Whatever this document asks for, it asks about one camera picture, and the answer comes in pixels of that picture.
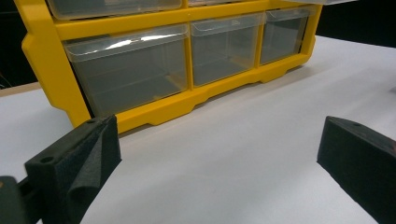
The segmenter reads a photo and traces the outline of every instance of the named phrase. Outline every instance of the dark background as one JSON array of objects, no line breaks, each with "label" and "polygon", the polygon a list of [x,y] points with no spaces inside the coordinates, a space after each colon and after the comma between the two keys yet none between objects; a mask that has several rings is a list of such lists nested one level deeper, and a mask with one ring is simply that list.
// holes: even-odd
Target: dark background
[{"label": "dark background", "polygon": [[[396,48],[396,17],[391,6],[391,0],[324,6],[317,35]],[[14,2],[0,0],[0,89],[36,82],[21,50],[25,34]]]}]

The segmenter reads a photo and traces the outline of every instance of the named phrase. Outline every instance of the yellow frame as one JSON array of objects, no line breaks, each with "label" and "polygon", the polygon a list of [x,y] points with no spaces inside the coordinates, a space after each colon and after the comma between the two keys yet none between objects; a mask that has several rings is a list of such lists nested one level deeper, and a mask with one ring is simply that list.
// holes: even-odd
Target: yellow frame
[{"label": "yellow frame", "polygon": [[[188,7],[188,0],[182,0],[182,8],[175,10],[95,20],[58,21],[51,17],[45,0],[15,0],[15,4],[27,29],[27,35],[22,41],[24,54],[50,104],[64,110],[75,127],[91,116],[64,52],[62,41],[306,5],[281,0],[252,0],[208,7]],[[191,40],[188,37],[185,40],[188,90],[117,114],[119,133],[147,123],[158,125],[188,114],[196,105],[212,96],[248,83],[268,82],[283,76],[289,69],[306,63],[315,45],[315,32],[322,8],[320,5],[313,6],[316,7],[316,13],[309,17],[299,54],[260,65],[261,48],[257,48],[253,69],[202,87],[194,87],[192,84]],[[260,28],[258,46],[262,42],[262,26]]]}]

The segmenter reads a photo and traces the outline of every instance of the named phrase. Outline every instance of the table surface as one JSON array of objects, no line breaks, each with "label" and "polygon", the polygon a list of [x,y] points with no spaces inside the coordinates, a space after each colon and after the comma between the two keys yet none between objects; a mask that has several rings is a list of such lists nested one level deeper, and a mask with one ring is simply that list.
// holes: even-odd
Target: table surface
[{"label": "table surface", "polygon": [[[317,163],[326,116],[396,139],[396,49],[317,36],[313,56],[265,84],[120,136],[122,162],[82,223],[375,223]],[[72,130],[42,90],[0,97],[0,171]]]}]

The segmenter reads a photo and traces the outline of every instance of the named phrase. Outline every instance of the plastic drawer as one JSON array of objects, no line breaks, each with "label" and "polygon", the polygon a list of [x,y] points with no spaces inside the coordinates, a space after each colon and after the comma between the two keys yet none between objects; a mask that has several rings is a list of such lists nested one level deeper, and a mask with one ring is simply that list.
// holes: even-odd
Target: plastic drawer
[{"label": "plastic drawer", "polygon": [[74,20],[181,7],[181,0],[47,0],[54,17]]},{"label": "plastic drawer", "polygon": [[254,65],[262,13],[191,23],[195,86],[244,72]]},{"label": "plastic drawer", "polygon": [[307,18],[314,13],[314,7],[266,11],[260,63],[271,63],[299,53]]},{"label": "plastic drawer", "polygon": [[64,43],[95,116],[119,113],[187,88],[187,25]]},{"label": "plastic drawer", "polygon": [[346,2],[354,2],[358,0],[284,0],[287,2],[309,3],[318,5],[334,5]]},{"label": "plastic drawer", "polygon": [[240,2],[241,0],[189,0],[190,7],[203,6],[203,5],[217,5],[231,2]]}]

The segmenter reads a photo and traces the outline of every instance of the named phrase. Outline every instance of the small parts cabinet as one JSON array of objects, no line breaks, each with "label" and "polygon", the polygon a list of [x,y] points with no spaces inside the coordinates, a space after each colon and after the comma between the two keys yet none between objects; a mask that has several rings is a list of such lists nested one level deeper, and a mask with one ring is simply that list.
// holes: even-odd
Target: small parts cabinet
[{"label": "small parts cabinet", "polygon": [[116,114],[119,132],[308,61],[322,4],[345,0],[15,0],[22,49],[74,126]]}]

